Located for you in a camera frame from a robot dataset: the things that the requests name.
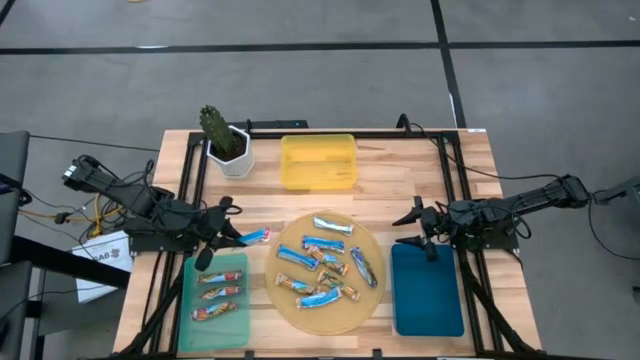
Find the black floor stripe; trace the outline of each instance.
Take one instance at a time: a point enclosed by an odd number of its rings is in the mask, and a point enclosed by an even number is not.
[[[440,48],[440,54],[442,55],[444,75],[447,79],[449,95],[451,96],[451,105],[453,107],[453,117],[455,125],[458,128],[466,128],[467,121],[464,117],[464,110],[462,110],[462,99],[460,98],[458,81],[456,80],[456,72],[453,68],[451,51],[448,47],[449,41],[447,39],[447,32],[445,31],[444,27],[444,18],[442,17],[440,2],[438,0],[431,0],[431,9],[433,10],[433,19],[436,24],[436,31],[438,32],[438,42],[442,45],[442,47]]]
[[[451,49],[591,49],[640,47],[640,40],[451,42]]]
[[[435,42],[344,42],[82,48],[5,48],[0,49],[0,55],[185,54],[268,51],[420,50],[437,49],[439,47],[440,45]]]
[[[16,0],[7,0],[7,2],[4,4],[2,11],[0,11],[0,26],[2,26],[4,19],[6,19],[7,15],[9,15],[9,11],[11,11],[11,7],[15,2]]]
[[[143,148],[143,147],[138,147],[138,146],[126,146],[126,145],[117,145],[117,144],[106,144],[106,143],[99,143],[99,142],[95,142],[95,141],[66,139],[66,138],[59,138],[59,137],[54,137],[54,136],[43,136],[43,135],[33,135],[33,134],[31,134],[31,137],[32,137],[32,138],[34,138],[34,139],[44,139],[44,140],[54,140],[54,141],[66,141],[66,142],[73,142],[73,143],[78,143],[78,144],[97,145],[97,146],[108,146],[108,147],[113,147],[113,148],[118,148],[118,149],[140,150],[140,151],[153,151],[153,152],[159,152],[159,151],[160,151],[160,150],[158,150],[158,149]]]

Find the white paper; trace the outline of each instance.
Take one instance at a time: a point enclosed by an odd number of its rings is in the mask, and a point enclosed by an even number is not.
[[[133,259],[129,255],[129,236],[124,231],[93,238],[84,244],[84,249],[81,246],[75,246],[71,251],[74,255],[87,259],[91,258],[87,254],[89,252],[97,261],[127,272],[131,272],[133,268]],[[76,279],[76,286],[80,290],[78,291],[78,302],[84,304],[116,289],[113,286],[103,286],[93,290],[82,290],[100,285],[102,284]]]

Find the yellow cable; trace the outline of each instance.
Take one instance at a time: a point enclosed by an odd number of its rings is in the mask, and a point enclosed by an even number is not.
[[[96,194],[96,199],[93,201],[93,211],[96,215],[96,227],[91,232],[92,237],[102,235],[102,228],[100,227],[100,194]]]
[[[20,209],[20,210],[18,210],[18,212],[21,213],[21,214],[27,214],[27,215],[37,216],[37,217],[43,217],[43,218],[46,218],[46,219],[55,219],[56,218],[55,215],[47,215],[47,214],[38,213],[38,212],[35,212],[35,211],[29,211],[29,210]]]

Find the white pot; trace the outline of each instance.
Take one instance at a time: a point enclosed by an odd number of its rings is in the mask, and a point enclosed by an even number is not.
[[[207,142],[207,156],[209,156],[216,164],[220,170],[222,170],[222,175],[227,179],[244,179],[253,165],[256,163],[253,159],[253,154],[251,152],[251,138],[244,131],[238,129],[235,126],[229,125],[229,129],[231,132],[242,136],[244,139],[244,154],[242,156],[237,157],[233,160],[222,161],[218,159],[214,154],[211,153],[211,140]]]

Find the cactus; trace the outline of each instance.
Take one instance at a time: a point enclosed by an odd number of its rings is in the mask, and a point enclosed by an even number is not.
[[[200,109],[200,126],[218,155],[232,155],[237,140],[218,109],[210,105],[203,106]]]

